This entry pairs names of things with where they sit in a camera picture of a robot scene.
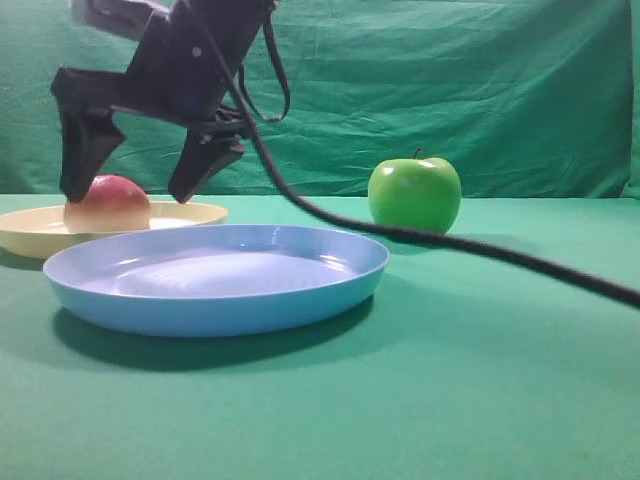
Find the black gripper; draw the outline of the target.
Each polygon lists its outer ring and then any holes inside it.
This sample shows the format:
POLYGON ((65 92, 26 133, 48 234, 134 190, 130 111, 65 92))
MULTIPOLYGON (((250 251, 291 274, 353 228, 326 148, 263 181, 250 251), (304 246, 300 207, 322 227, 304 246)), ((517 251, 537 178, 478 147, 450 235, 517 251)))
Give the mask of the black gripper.
POLYGON ((124 142, 115 112, 187 128, 168 192, 181 204, 244 155, 245 122, 222 104, 229 88, 219 63, 237 71, 272 1, 75 1, 80 23, 136 42, 123 72, 63 66, 51 85, 62 133, 59 187, 74 203, 88 193, 124 142))

